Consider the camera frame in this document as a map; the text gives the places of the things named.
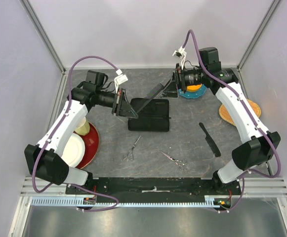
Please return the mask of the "black zip tool case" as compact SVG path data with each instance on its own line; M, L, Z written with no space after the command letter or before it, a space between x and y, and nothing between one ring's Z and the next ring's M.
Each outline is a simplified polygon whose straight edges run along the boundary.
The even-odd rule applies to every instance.
M128 120L129 131L169 132L170 116L167 99L152 99L138 113L138 119Z

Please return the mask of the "long black toothed comb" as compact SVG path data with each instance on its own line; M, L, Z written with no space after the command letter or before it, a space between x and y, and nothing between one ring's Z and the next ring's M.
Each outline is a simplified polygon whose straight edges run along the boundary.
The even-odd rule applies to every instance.
M209 145L211 151L213 152L214 156L220 157L221 156L221 152L217 146L217 144L215 143L215 141L213 140L213 138L210 136L210 134L208 133L207 129L205 128L205 125L200 122L199 123L200 128L203 130L203 132L205 133L205 140L207 142L207 144Z

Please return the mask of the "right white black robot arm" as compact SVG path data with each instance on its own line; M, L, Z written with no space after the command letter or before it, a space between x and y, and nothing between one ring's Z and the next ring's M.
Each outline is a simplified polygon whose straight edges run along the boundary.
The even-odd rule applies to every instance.
M229 183L273 157L280 135L276 131L270 132L255 114L233 70L222 68L215 47L201 49L202 62L192 69L185 68L187 53L183 47L173 55L180 61L175 66L172 79L165 84L162 96L175 98L180 92L186 93L188 86L204 85L225 106L240 135L242 144L232 151L232 159L214 173L211 182L212 190L223 194L229 189Z

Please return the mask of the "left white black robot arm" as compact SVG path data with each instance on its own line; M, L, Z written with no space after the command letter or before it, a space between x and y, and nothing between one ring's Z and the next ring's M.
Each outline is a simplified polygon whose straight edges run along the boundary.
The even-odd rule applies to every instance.
M62 155L80 121L96 105L111 108L115 116L138 118L137 112L126 98L125 89L120 87L128 78L120 69L116 73L114 93L101 90L96 79L83 81L72 89L64 109L50 130L36 145L28 145L24 150L32 178L38 177L55 185L76 184L82 194L92 192L92 175L67 165Z

